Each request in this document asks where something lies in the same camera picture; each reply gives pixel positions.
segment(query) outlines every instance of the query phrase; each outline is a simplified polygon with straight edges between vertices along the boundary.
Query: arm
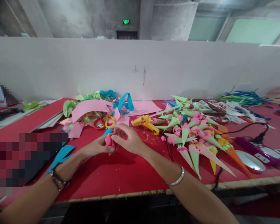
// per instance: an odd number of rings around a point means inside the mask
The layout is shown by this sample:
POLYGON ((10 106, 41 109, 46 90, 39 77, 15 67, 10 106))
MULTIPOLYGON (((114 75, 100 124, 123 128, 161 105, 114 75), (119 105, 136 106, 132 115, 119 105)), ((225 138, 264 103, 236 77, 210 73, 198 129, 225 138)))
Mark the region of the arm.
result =
MULTIPOLYGON (((159 153, 146 146, 135 130, 125 124, 111 126, 122 130, 128 136, 127 140, 117 135, 112 139, 126 150, 142 156, 163 178, 166 183, 173 183, 181 175, 179 165, 166 159, 159 153)), ((185 171, 184 178, 175 186, 170 187, 182 205, 202 223, 238 223, 234 215, 208 188, 191 174, 185 171)))
MULTIPOLYGON (((68 181, 87 158, 101 152, 110 153, 114 151, 110 147, 103 146, 106 137, 106 135, 103 135, 94 140, 59 165, 56 168, 56 173, 60 178, 68 181)), ((46 175, 0 213, 0 224, 38 223, 58 194, 59 191, 51 175, 46 175)))

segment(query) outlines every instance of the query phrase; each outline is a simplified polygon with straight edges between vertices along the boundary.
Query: pixelated blurred area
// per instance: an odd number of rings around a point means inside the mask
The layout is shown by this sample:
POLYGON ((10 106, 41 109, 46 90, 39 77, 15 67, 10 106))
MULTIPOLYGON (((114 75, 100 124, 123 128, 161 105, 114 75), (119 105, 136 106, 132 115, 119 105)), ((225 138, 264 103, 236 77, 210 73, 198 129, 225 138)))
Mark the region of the pixelated blurred area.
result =
POLYGON ((0 142, 0 187, 22 187, 67 142, 66 133, 21 133, 0 142))

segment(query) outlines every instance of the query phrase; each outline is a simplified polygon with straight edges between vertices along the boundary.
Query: exit sign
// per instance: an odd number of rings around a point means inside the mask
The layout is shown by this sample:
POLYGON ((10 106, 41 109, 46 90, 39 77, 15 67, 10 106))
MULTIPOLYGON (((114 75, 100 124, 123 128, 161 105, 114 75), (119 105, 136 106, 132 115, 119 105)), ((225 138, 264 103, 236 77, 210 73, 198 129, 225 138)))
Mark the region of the exit sign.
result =
POLYGON ((122 20, 122 24, 128 25, 128 24, 130 24, 130 20, 123 19, 122 20))

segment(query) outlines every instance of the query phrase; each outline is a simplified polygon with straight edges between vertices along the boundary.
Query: concrete pillar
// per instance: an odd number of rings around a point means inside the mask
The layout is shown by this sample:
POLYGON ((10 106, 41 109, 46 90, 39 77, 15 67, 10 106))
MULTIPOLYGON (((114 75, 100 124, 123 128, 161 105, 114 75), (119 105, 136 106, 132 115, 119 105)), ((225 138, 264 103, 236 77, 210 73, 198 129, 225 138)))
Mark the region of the concrete pillar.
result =
POLYGON ((19 0, 37 37, 54 37, 38 0, 19 0))
POLYGON ((141 0, 139 39, 151 40, 152 14, 154 0, 141 0))
POLYGON ((158 0, 153 9, 152 40, 187 41, 198 3, 158 0))

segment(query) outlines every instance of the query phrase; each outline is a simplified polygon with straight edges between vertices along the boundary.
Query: purple power strip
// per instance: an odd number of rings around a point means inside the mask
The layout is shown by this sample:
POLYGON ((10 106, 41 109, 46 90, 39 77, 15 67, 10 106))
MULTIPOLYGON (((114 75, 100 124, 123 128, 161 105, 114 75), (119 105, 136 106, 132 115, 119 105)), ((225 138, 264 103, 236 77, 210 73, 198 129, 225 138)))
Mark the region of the purple power strip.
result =
POLYGON ((236 143, 242 146, 243 149, 249 152, 251 155, 262 161, 265 165, 280 165, 280 153, 263 144, 251 142, 252 140, 252 137, 240 137, 236 138, 236 143))

